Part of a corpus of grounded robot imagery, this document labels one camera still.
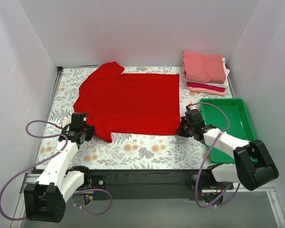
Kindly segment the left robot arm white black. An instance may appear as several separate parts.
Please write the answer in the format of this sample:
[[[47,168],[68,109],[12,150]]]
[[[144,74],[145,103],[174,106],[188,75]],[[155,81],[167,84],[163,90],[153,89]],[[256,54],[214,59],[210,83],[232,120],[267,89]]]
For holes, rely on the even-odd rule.
[[[59,223],[66,210],[66,203],[73,193],[86,190],[92,184],[86,166],[69,168],[71,160],[85,141],[90,141],[95,128],[86,123],[87,114],[72,113],[64,118],[58,138],[57,156],[34,183],[24,188],[26,217],[28,220]]]

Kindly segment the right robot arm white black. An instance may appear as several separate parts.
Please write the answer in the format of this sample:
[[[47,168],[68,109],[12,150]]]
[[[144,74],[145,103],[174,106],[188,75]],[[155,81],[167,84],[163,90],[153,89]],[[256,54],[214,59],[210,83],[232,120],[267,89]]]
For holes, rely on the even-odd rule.
[[[218,188],[222,182],[235,182],[253,191],[279,177],[279,171],[261,140],[242,140],[211,124],[206,125],[197,109],[185,112],[178,135],[192,137],[234,159],[233,164],[219,164],[211,169],[211,174],[205,177],[206,185],[211,189]]]

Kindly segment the red t shirt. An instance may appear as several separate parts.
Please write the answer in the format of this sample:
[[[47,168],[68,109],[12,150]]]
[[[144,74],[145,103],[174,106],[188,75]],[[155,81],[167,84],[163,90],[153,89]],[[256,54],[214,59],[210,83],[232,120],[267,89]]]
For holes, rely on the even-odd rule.
[[[79,87],[74,111],[100,139],[112,133],[174,135],[180,125],[179,74],[125,73],[116,62],[95,70]]]

